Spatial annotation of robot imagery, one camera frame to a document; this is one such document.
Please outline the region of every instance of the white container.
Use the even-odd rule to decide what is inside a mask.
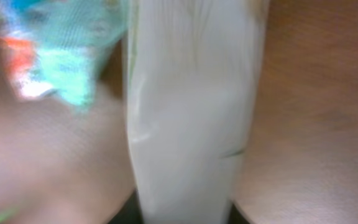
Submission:
[[[146,224],[226,222],[267,5],[132,0],[127,130]]]

